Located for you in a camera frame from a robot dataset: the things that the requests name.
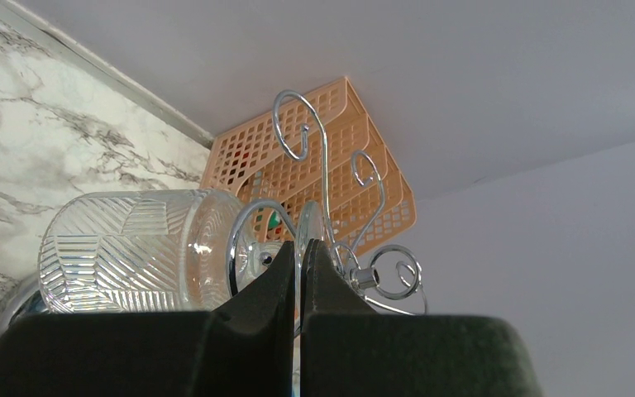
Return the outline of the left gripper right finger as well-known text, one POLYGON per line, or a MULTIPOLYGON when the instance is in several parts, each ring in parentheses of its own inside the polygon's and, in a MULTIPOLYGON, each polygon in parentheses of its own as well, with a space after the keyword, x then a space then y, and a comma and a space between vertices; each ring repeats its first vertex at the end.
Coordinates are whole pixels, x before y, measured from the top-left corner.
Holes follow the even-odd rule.
POLYGON ((326 244, 303 257, 303 396, 539 396, 518 332, 501 318, 389 315, 337 273, 326 244))

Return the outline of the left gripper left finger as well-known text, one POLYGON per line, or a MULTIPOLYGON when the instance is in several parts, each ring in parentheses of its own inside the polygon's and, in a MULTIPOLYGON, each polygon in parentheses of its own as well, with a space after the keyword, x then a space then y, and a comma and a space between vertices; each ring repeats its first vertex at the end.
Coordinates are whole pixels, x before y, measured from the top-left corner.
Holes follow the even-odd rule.
POLYGON ((0 337, 0 396, 289 396, 294 245, 221 307, 42 314, 0 337))

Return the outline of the ribbed clear glass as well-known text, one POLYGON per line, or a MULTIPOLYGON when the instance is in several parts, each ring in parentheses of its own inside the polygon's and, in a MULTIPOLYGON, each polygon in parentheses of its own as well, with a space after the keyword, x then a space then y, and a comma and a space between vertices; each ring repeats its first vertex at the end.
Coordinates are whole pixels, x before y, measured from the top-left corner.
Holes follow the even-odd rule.
POLYGON ((72 200, 41 243, 45 306, 67 314, 218 308, 231 298, 226 245, 242 207, 215 189, 72 200))

